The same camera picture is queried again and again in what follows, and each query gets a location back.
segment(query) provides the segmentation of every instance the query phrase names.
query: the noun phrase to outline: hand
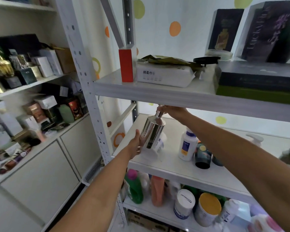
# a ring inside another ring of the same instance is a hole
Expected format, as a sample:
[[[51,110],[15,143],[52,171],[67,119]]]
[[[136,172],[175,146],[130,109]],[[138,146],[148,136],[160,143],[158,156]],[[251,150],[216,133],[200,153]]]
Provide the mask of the hand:
[[[162,107],[157,108],[158,111],[168,113],[171,117],[182,122],[183,119],[189,114],[186,108],[183,107],[174,107],[174,106],[166,106],[163,105]]]
[[[140,131],[135,130],[135,137],[126,146],[127,152],[130,155],[130,160],[140,153]]]

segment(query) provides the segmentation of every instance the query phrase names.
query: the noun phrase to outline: person's left hand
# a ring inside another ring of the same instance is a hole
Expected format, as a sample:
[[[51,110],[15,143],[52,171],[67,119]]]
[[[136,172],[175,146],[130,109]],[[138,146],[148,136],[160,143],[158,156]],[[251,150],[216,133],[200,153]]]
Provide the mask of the person's left hand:
[[[130,160],[140,153],[140,131],[138,129],[135,130],[135,137],[129,142],[126,148],[130,154]]]

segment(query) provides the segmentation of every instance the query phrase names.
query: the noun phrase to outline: person's right hand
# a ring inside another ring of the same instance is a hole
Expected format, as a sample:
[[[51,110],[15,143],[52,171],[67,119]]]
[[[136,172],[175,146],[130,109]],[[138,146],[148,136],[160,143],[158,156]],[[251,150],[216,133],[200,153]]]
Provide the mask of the person's right hand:
[[[158,111],[168,113],[171,117],[182,122],[183,119],[189,114],[186,108],[183,107],[174,107],[163,105],[162,107],[157,108]]]

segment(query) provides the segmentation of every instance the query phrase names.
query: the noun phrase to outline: cabinet door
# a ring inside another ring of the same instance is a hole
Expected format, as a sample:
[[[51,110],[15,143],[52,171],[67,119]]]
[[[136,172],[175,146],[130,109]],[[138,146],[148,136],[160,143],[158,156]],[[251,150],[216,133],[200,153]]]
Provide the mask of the cabinet door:
[[[53,142],[1,186],[47,223],[77,184],[65,155]]]
[[[81,177],[84,177],[88,168],[101,157],[96,134],[90,116],[68,130],[61,136],[73,163]]]
[[[0,194],[0,232],[38,232],[41,229],[40,225]]]

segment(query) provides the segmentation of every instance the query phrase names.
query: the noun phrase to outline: pink cap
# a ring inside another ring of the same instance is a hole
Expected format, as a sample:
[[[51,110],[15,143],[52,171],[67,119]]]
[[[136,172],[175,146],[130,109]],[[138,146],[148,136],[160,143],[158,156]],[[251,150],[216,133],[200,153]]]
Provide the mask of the pink cap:
[[[277,232],[282,231],[282,228],[270,216],[267,216],[266,222],[269,225],[269,227],[271,227],[273,230],[275,230]]]
[[[134,169],[129,169],[127,172],[127,178],[135,180],[138,177],[138,172]]]

